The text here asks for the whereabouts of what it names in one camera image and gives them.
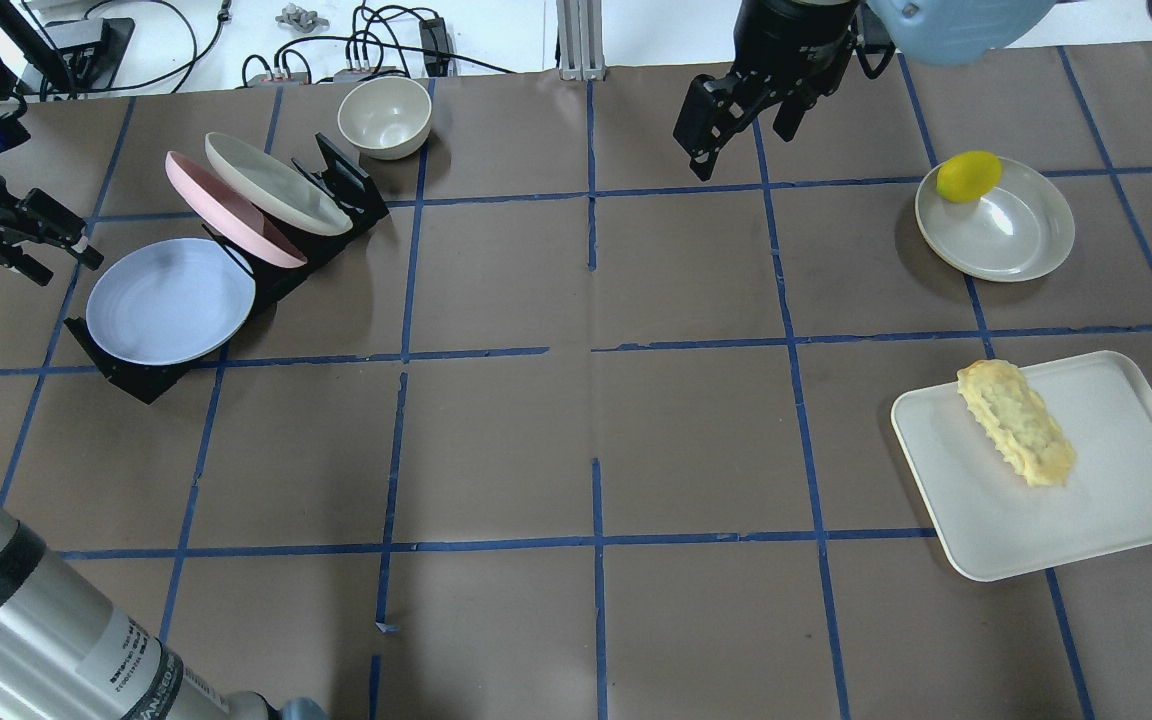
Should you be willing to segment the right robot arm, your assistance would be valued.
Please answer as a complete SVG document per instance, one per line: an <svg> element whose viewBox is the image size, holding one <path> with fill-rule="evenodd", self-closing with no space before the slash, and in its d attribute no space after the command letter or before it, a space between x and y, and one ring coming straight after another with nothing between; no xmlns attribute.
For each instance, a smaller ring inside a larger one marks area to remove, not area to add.
<svg viewBox="0 0 1152 720"><path fill-rule="evenodd" d="M708 181L733 136L764 109L794 141L809 109L835 94L850 65L869 79L905 55L933 67L973 63L1020 40L1051 1L745 1L733 26L733 65L687 88L673 137L696 177Z"/></svg>

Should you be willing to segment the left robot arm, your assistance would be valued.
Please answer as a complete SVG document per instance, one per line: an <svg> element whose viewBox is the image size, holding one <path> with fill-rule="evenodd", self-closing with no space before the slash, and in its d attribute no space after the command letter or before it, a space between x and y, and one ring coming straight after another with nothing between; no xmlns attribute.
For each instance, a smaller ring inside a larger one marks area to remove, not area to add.
<svg viewBox="0 0 1152 720"><path fill-rule="evenodd" d="M0 152L28 138L0 118ZM24 242L97 268L84 220L41 190L18 199L0 177L0 266L37 285L51 272ZM324 719L305 697L274 708L262 694L220 694L100 589L0 507L0 719Z"/></svg>

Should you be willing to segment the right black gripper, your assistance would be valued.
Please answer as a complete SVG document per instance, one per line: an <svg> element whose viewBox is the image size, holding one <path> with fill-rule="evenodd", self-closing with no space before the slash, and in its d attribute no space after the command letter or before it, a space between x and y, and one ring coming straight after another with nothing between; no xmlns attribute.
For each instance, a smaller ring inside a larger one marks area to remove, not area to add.
<svg viewBox="0 0 1152 720"><path fill-rule="evenodd" d="M673 128L696 179L712 179L719 152L745 127L745 111L783 100L773 131L783 142L794 141L817 96L791 91L838 56L859 5L742 1L733 26L732 69L721 78L695 76Z"/></svg>

